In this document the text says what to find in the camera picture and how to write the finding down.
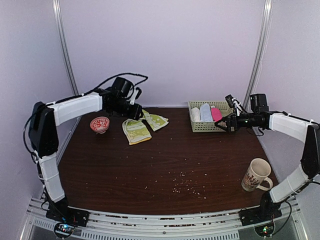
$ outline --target towel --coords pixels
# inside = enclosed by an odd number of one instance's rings
[[[197,107],[191,109],[192,122],[200,122],[200,110]]]
[[[129,141],[129,145],[138,144],[152,138],[142,120],[127,119],[122,123],[122,129]]]
[[[213,118],[211,115],[211,107],[208,103],[203,104],[200,107],[200,115],[201,115],[201,122],[213,122]]]
[[[155,115],[155,114],[150,114],[148,113],[146,110],[143,110],[143,116],[146,120],[146,122],[150,125],[150,127],[152,128],[152,130],[155,132],[165,126],[168,125],[168,118],[165,118],[163,116],[159,116],[159,115]]]
[[[213,118],[213,121],[218,122],[222,119],[222,114],[218,108],[212,107],[211,108],[211,115]]]

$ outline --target dark brown wooden table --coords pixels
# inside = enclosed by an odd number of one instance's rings
[[[193,133],[187,108],[148,108],[169,118],[152,139],[130,146],[125,118],[110,117],[104,134],[82,117],[59,165],[70,206],[113,213],[167,215],[259,205],[262,190],[241,187],[250,161],[267,159],[258,139],[237,133]],[[276,185],[272,172],[270,178]]]

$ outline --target plastic basket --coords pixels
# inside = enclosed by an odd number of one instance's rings
[[[234,112],[234,109],[230,108],[226,101],[189,101],[188,108],[189,108],[189,117],[190,117],[192,132],[194,133],[225,132],[221,128],[216,127],[214,122],[192,121],[191,109],[193,108],[200,109],[200,107],[203,104],[209,104],[210,106],[214,105],[217,109],[220,110],[223,117]]]

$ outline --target wall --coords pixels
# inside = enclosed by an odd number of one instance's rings
[[[16,240],[31,197],[42,189],[22,130],[38,101],[72,95],[51,0],[0,5],[0,233]],[[73,122],[59,128],[60,143]]]
[[[271,110],[320,122],[319,39],[319,1],[274,1],[270,35],[256,89],[257,93],[266,93]],[[282,181],[300,163],[303,144],[268,131],[260,141]],[[298,202],[312,239],[319,239],[319,187],[310,185],[298,196]]]
[[[264,0],[60,2],[81,92],[134,72],[149,76],[141,85],[143,106],[186,106],[228,94],[244,99]]]

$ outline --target pink towel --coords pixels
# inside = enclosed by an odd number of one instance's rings
[[[212,115],[213,121],[215,121],[215,122],[222,119],[222,114],[221,114],[220,110],[216,107],[211,108],[211,115]]]

